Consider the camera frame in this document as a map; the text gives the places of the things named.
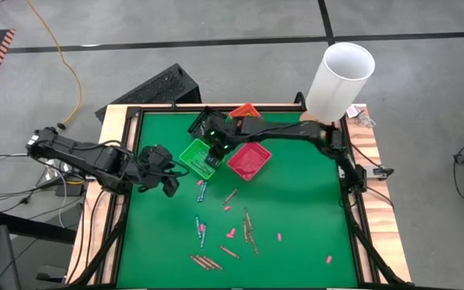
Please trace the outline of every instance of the white paper tube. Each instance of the white paper tube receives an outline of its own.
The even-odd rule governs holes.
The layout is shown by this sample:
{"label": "white paper tube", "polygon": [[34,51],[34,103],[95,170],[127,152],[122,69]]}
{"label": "white paper tube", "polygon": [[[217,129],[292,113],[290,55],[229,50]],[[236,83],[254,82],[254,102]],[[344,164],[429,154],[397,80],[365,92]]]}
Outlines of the white paper tube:
{"label": "white paper tube", "polygon": [[374,72],[375,60],[353,43],[336,43],[325,51],[305,98],[309,114],[320,122],[339,120]]}

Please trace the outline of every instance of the orange container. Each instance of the orange container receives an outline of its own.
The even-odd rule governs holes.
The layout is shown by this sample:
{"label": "orange container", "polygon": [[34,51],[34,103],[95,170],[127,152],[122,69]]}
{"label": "orange container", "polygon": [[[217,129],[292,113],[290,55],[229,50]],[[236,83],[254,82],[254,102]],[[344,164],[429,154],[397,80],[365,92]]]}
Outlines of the orange container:
{"label": "orange container", "polygon": [[261,114],[255,109],[251,103],[244,104],[229,113],[233,117],[261,117]]}

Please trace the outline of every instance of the green basket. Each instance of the green basket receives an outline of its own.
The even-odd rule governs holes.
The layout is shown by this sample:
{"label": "green basket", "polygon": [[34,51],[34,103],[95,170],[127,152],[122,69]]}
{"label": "green basket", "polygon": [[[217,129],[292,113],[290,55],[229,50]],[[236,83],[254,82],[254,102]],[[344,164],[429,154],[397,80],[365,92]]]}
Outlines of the green basket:
{"label": "green basket", "polygon": [[180,160],[206,180],[216,172],[216,169],[205,162],[209,149],[209,145],[199,139],[194,139],[191,145],[180,154]]}

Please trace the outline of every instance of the green table surface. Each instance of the green table surface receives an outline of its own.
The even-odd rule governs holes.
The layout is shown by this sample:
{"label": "green table surface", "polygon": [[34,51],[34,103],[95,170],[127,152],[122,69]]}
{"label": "green table surface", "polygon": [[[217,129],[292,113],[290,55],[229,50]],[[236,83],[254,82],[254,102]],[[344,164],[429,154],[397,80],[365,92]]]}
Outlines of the green table surface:
{"label": "green table surface", "polygon": [[[139,148],[162,144],[178,160],[193,141],[187,133],[197,114],[146,114]],[[300,114],[263,114],[271,122],[298,122]],[[315,288],[355,287],[354,261],[335,163],[305,141],[266,140],[272,158],[250,182],[224,162],[208,180],[197,203],[201,179],[179,179],[173,198],[162,188],[134,190],[126,225],[119,288]],[[223,209],[222,202],[238,187]],[[259,248],[254,253],[242,233],[244,208]],[[195,216],[207,225],[200,248]],[[226,234],[236,228],[235,238]],[[282,234],[282,241],[277,234]],[[234,259],[219,249],[234,251]],[[206,255],[223,271],[206,271],[190,255]]]}

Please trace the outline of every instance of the concrete floor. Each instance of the concrete floor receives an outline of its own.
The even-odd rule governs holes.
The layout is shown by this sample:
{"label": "concrete floor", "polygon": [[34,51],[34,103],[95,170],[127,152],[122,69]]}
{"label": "concrete floor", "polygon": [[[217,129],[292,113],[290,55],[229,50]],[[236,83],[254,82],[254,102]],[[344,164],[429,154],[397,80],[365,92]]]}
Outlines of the concrete floor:
{"label": "concrete floor", "polygon": [[[41,0],[34,1],[63,45],[324,35],[312,0]],[[464,1],[327,1],[335,35],[464,31]],[[0,28],[14,28],[13,48],[52,46],[24,0],[0,5]],[[455,192],[452,154],[464,145],[464,39],[359,43],[376,69],[356,102],[377,122],[384,164],[409,270],[419,285],[464,288],[464,200]],[[156,48],[65,53],[84,101],[68,137],[96,142],[93,112],[179,63],[204,102],[291,102],[307,93],[326,43]],[[64,118],[77,99],[56,53],[9,54],[0,71],[0,153],[24,152],[34,129]],[[0,163],[0,193],[31,187],[43,170],[29,159]],[[458,171],[464,192],[464,168]],[[0,203],[0,210],[16,201]],[[11,211],[30,217],[60,206],[37,194]]]}

